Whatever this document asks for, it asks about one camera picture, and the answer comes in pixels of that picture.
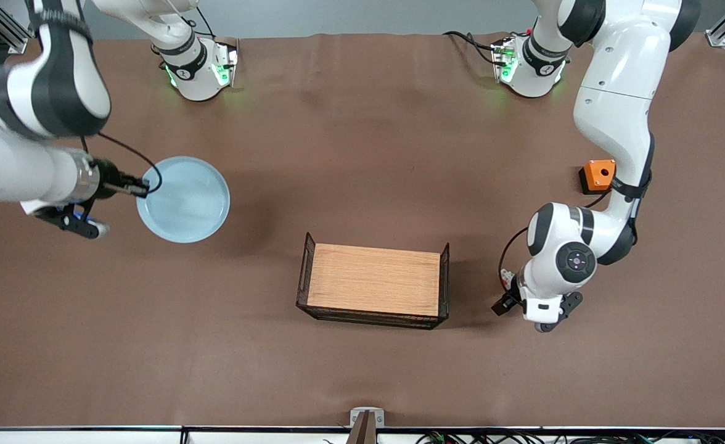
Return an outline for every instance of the metal bracket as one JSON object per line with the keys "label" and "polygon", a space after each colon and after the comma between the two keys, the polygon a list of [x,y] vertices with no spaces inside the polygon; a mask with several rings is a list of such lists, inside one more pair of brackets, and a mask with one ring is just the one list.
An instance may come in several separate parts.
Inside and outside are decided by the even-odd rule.
{"label": "metal bracket", "polygon": [[354,427],[354,422],[357,421],[357,416],[361,415],[363,411],[368,410],[376,419],[376,428],[385,427],[385,410],[379,407],[355,407],[349,413],[349,427]]}
{"label": "metal bracket", "polygon": [[0,39],[9,45],[10,54],[22,54],[32,34],[0,7]]}
{"label": "metal bracket", "polygon": [[505,67],[493,65],[494,79],[497,83],[501,81],[510,81],[511,73],[517,64],[518,59],[515,52],[518,50],[517,42],[513,37],[505,37],[504,39],[491,43],[491,59],[495,62],[506,64]]}
{"label": "metal bracket", "polygon": [[708,44],[712,47],[725,47],[725,38],[721,37],[720,40],[715,40],[714,37],[710,34],[710,29],[705,30],[705,37],[708,41]]}

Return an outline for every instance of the light blue plate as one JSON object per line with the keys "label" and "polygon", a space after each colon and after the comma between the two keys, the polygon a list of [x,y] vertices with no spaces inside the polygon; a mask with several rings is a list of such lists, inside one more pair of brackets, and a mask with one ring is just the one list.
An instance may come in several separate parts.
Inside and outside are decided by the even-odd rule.
{"label": "light blue plate", "polygon": [[[157,163],[163,185],[137,200],[137,212],[149,230],[179,244],[198,242],[213,235],[231,208],[231,193],[223,175],[209,163],[179,155]],[[143,179],[157,186],[159,178],[149,168]]]}

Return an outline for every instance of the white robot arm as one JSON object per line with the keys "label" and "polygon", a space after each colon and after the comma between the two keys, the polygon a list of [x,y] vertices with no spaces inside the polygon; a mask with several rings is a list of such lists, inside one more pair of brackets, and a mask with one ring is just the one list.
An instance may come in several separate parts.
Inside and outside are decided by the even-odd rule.
{"label": "white robot arm", "polygon": [[[148,184],[106,160],[50,140],[97,134],[111,112],[78,0],[32,0],[41,55],[0,65],[0,200],[60,228],[97,238],[108,227],[90,220],[94,200],[115,191],[145,197]],[[84,208],[81,216],[74,205]]]}
{"label": "white robot arm", "polygon": [[94,5],[149,36],[165,60],[171,84],[186,99],[206,101],[232,83],[236,48],[197,37],[182,18],[199,0],[94,0]]}
{"label": "white robot arm", "polygon": [[[636,243],[636,216],[650,183],[655,148],[647,126],[650,102],[667,54],[690,35],[700,4],[698,0],[561,0],[552,2],[551,8],[549,2],[535,2],[543,4],[541,11],[557,11],[547,14],[557,17],[555,28],[563,36],[555,39],[554,48],[562,42],[591,42],[594,55],[576,98],[574,121],[617,165],[606,210],[551,203],[532,216],[528,226],[532,259],[493,308],[501,315],[504,308],[519,303],[524,318],[543,332],[551,331],[567,315],[565,310],[572,309],[566,300],[569,295],[580,300],[575,290],[590,281],[597,265],[621,260]],[[530,41],[547,34],[536,29]],[[520,71],[514,73],[512,87],[546,93],[554,84],[553,79],[516,78],[519,75]]]}

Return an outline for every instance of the brown table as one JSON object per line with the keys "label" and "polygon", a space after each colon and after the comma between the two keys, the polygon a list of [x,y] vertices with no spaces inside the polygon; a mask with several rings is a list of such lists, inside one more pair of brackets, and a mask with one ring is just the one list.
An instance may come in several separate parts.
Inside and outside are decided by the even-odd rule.
{"label": "brown table", "polygon": [[[543,335],[489,306],[532,212],[592,200],[576,170],[605,154],[571,117],[590,48],[523,99],[449,37],[246,40],[238,88],[196,104],[148,45],[96,45],[107,133],[216,165],[230,216],[205,242],[169,244],[115,197],[94,210],[111,237],[88,242],[0,204],[0,425],[326,425],[377,405],[391,425],[725,426],[725,51],[701,35],[671,55],[653,104],[641,242]],[[450,242],[450,320],[309,318],[294,307],[306,231]],[[527,258],[520,240],[506,266]]]}

